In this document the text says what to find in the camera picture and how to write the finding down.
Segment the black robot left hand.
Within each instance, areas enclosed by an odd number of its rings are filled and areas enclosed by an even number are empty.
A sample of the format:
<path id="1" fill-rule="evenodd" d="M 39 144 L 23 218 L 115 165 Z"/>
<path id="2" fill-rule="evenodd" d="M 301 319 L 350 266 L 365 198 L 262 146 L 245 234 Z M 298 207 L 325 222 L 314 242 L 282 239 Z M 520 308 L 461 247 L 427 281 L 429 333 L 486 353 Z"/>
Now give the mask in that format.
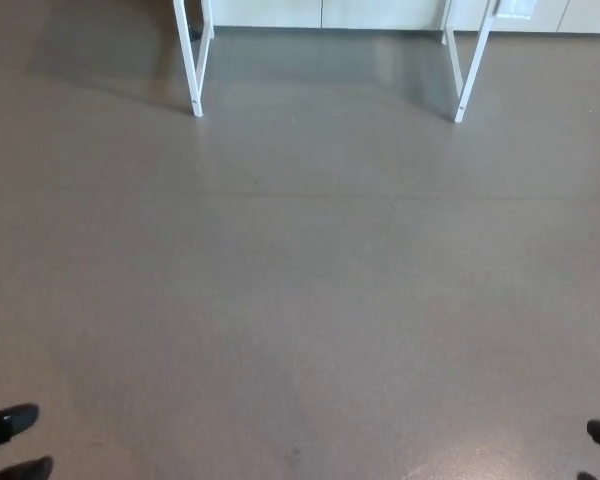
<path id="1" fill-rule="evenodd" d="M 0 446 L 34 426 L 38 418 L 39 406 L 34 403 L 0 410 Z M 0 480 L 48 480 L 53 468 L 53 459 L 43 456 L 0 469 Z"/>

